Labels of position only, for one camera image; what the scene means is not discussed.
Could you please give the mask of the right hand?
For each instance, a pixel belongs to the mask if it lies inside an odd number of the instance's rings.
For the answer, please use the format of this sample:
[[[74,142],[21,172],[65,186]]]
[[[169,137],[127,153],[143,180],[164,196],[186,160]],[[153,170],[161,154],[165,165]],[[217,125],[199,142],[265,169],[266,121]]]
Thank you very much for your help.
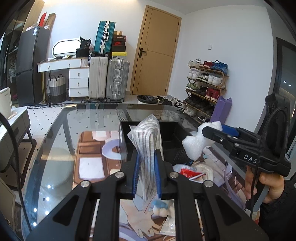
[[[245,176],[245,187],[244,187],[244,194],[247,200],[251,198],[251,184],[253,180],[254,174],[252,173],[252,169],[247,166],[246,176]],[[261,173],[259,177],[260,183],[269,186],[269,191],[267,196],[264,199],[264,203],[271,203],[278,199],[285,188],[285,179],[283,176],[273,173],[273,174],[266,174]]]

